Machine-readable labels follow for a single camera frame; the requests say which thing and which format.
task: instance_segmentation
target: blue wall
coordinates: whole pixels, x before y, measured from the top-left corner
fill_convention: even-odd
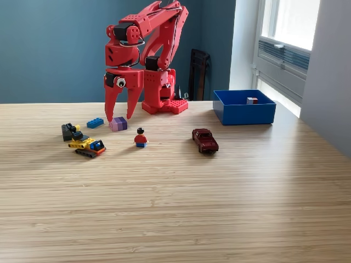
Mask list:
[[[104,101],[106,27],[152,2],[1,0],[0,103]],[[181,3],[189,17],[171,66],[186,92],[190,52],[200,49],[202,0]],[[126,98],[125,90],[118,101]]]
[[[229,89],[235,0],[203,0],[200,49],[211,56],[205,100],[214,90]]]

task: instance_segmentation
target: purple lego brick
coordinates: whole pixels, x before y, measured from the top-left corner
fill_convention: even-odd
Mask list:
[[[120,117],[119,119],[122,122],[123,130],[126,130],[128,128],[127,121],[123,117]]]
[[[112,122],[109,123],[109,127],[113,132],[117,132],[119,130],[126,130],[127,122],[123,117],[113,118]]]
[[[109,127],[113,132],[118,131],[118,123],[115,121],[115,119],[113,119],[112,122],[109,123]]]
[[[118,125],[118,130],[123,130],[123,124],[122,124],[121,120],[119,118],[114,118],[114,121]]]

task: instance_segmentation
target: red toy car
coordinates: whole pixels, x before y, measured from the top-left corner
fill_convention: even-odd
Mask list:
[[[219,149],[216,140],[208,129],[193,130],[193,140],[195,140],[197,148],[201,153],[215,153]]]

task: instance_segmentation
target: white wall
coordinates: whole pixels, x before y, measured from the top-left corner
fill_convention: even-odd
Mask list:
[[[351,1],[321,0],[301,119],[351,157]]]
[[[259,0],[236,0],[229,89],[251,89],[258,7]]]

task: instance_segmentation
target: red torso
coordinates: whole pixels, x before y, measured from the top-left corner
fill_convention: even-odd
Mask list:
[[[145,144],[145,143],[148,142],[148,140],[146,139],[145,136],[139,135],[139,134],[138,134],[137,136],[135,136],[134,142],[135,142],[136,144]]]

